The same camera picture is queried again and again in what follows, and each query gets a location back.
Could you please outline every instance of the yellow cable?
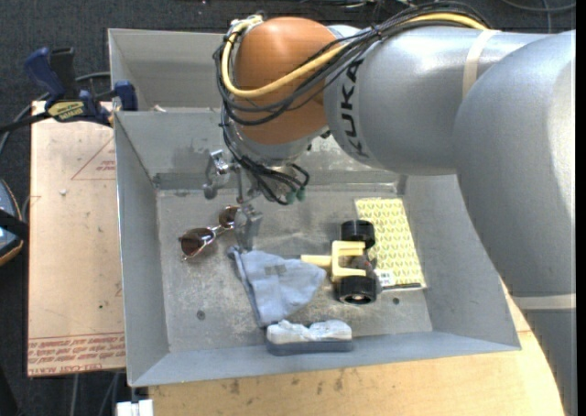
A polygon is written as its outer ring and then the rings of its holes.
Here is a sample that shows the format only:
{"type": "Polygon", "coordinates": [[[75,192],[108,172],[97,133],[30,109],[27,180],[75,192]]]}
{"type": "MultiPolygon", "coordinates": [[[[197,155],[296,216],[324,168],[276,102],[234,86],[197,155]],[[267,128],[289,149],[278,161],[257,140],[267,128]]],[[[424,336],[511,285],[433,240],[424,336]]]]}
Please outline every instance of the yellow cable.
{"type": "MultiPolygon", "coordinates": [[[[418,22],[421,20],[444,20],[444,21],[458,23],[460,25],[464,25],[469,28],[475,28],[475,29],[479,29],[479,30],[487,29],[487,27],[485,25],[474,20],[473,18],[469,18],[467,16],[462,16],[460,14],[447,13],[447,12],[432,12],[432,13],[426,14],[424,16],[410,18],[406,23],[418,22]]],[[[328,51],[328,52],[322,54],[321,56],[319,56],[318,58],[316,58],[315,60],[311,60],[310,62],[304,64],[300,68],[295,69],[294,71],[290,72],[289,74],[286,74],[283,77],[277,79],[276,81],[273,81],[271,83],[268,83],[267,85],[264,85],[263,87],[258,87],[253,90],[242,90],[242,89],[239,89],[238,87],[235,87],[232,84],[232,81],[230,80],[229,62],[230,62],[230,54],[232,53],[232,48],[233,48],[233,44],[234,44],[233,39],[236,38],[238,36],[238,34],[241,32],[241,30],[243,30],[244,28],[250,27],[250,26],[252,26],[256,23],[259,23],[261,21],[262,21],[262,18],[260,16],[252,16],[252,17],[250,17],[246,20],[243,20],[242,22],[239,22],[238,24],[236,24],[233,28],[232,33],[230,34],[230,37],[226,40],[226,44],[223,49],[223,53],[222,53],[222,80],[223,80],[223,84],[230,93],[233,93],[237,97],[250,99],[250,98],[255,98],[255,97],[260,97],[260,96],[266,95],[267,93],[274,92],[275,90],[280,89],[281,87],[287,85],[288,83],[291,83],[292,81],[294,81],[298,77],[301,77],[302,75],[304,75],[310,71],[314,71],[315,69],[319,68],[319,66],[328,62],[331,58],[333,58],[336,54],[338,54],[340,51],[342,51],[344,48],[346,48],[346,46],[348,46],[350,44],[349,42],[346,42],[346,43],[340,45],[338,48],[331,49],[330,51],[328,51]]]]}
{"type": "Polygon", "coordinates": [[[283,77],[277,79],[276,81],[268,83],[267,85],[265,85],[263,87],[259,87],[254,90],[241,90],[232,84],[232,82],[230,81],[230,74],[228,71],[228,63],[230,61],[230,53],[231,53],[232,47],[233,47],[233,42],[231,40],[233,34],[226,41],[226,46],[225,46],[223,54],[222,54],[222,80],[223,80],[223,83],[228,91],[230,91],[231,93],[233,93],[234,95],[236,95],[238,97],[243,97],[243,98],[260,97],[262,95],[266,95],[267,93],[271,93],[275,90],[278,90],[281,87],[284,87],[285,85],[294,81],[298,77],[301,77],[302,75],[319,68],[320,66],[322,66],[323,64],[328,62],[331,58],[333,58],[336,54],[338,54],[340,51],[342,51],[342,49],[344,49],[349,44],[349,43],[344,43],[343,45],[341,45],[338,48],[331,49],[330,51],[328,51],[328,52],[322,54],[321,56],[319,56],[318,58],[316,58],[315,60],[311,60],[310,62],[301,66],[300,68],[295,69],[294,71],[290,72],[289,74],[284,75],[283,77]]]}
{"type": "Polygon", "coordinates": [[[462,16],[460,14],[454,14],[451,12],[431,12],[424,16],[416,16],[415,18],[409,19],[407,22],[419,22],[421,20],[445,20],[448,22],[458,23],[468,28],[475,28],[477,30],[486,30],[488,27],[483,25],[477,20],[468,16],[462,16]]]}

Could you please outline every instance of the blue clamp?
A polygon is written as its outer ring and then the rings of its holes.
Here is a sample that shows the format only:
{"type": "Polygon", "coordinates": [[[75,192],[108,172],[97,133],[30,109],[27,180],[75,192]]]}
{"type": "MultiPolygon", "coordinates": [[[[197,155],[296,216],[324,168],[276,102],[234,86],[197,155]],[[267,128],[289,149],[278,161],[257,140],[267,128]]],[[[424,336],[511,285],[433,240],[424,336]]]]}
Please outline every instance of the blue clamp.
{"type": "MultiPolygon", "coordinates": [[[[73,50],[59,50],[59,69],[53,69],[49,61],[49,49],[41,48],[33,52],[25,61],[28,77],[39,87],[47,91],[49,98],[45,102],[45,113],[61,123],[93,120],[105,126],[112,125],[112,112],[95,101],[87,90],[74,86],[72,75],[73,50]]],[[[138,104],[134,86],[129,81],[119,81],[114,85],[111,96],[120,99],[118,109],[136,111],[138,104]]]]}

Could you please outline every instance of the black wheel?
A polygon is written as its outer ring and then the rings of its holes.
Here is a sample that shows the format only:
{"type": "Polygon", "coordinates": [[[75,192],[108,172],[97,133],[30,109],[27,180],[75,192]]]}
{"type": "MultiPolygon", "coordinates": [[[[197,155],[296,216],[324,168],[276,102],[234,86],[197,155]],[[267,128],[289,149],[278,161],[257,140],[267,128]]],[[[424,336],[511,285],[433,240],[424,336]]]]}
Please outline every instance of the black wheel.
{"type": "Polygon", "coordinates": [[[341,240],[364,242],[366,249],[374,245],[374,225],[368,221],[346,221],[342,224],[341,240]]]}
{"type": "Polygon", "coordinates": [[[352,305],[365,305],[376,301],[376,281],[365,276],[340,279],[338,300],[352,305]]]}

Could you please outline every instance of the gray cloth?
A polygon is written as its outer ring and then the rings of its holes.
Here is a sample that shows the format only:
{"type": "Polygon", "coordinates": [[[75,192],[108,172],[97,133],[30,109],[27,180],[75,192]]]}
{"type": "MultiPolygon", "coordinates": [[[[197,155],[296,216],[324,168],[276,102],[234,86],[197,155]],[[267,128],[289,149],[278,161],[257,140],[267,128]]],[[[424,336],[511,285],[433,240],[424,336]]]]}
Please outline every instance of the gray cloth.
{"type": "Polygon", "coordinates": [[[326,272],[300,259],[284,259],[259,250],[229,252],[236,262],[259,327],[277,323],[305,307],[326,272]]]}

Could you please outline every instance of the sunglasses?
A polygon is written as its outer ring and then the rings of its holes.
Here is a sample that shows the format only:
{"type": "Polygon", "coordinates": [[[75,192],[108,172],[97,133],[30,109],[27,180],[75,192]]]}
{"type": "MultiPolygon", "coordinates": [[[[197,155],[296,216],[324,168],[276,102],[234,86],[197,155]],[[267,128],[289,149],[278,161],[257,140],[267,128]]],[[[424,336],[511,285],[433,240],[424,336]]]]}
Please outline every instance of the sunglasses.
{"type": "Polygon", "coordinates": [[[198,256],[206,247],[224,232],[234,229],[238,206],[225,207],[218,216],[215,227],[197,227],[188,230],[179,238],[183,259],[191,259],[198,256]]]}

